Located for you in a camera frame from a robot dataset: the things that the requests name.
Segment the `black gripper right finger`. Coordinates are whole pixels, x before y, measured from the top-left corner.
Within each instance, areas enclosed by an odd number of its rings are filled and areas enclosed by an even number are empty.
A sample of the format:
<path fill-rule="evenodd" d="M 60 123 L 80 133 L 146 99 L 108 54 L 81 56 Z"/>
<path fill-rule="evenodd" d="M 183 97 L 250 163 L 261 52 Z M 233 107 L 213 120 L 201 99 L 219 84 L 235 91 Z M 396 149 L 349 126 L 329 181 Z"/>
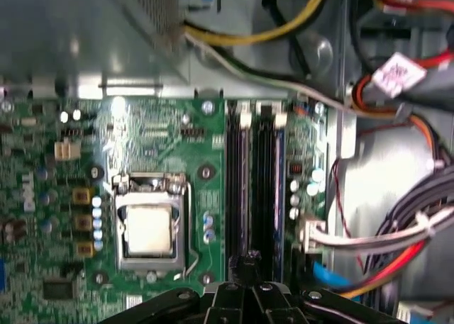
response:
<path fill-rule="evenodd" d="M 247 253 L 247 266 L 252 269 L 249 289 L 262 317 L 261 323 L 402 322 L 325 289 L 309 289 L 299 295 L 284 292 L 281 284 L 263 279 L 258 251 Z"/>

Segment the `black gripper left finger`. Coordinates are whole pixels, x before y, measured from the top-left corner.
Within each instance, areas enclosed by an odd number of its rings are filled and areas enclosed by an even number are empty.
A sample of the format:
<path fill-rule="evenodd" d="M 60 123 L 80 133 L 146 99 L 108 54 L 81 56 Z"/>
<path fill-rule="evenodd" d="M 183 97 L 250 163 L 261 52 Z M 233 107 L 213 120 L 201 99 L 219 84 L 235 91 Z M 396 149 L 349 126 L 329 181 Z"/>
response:
<path fill-rule="evenodd" d="M 241 269 L 246 256 L 229 259 L 229 280 L 214 285 L 202 296 L 182 287 L 166 291 L 103 323 L 242 323 L 245 300 Z"/>

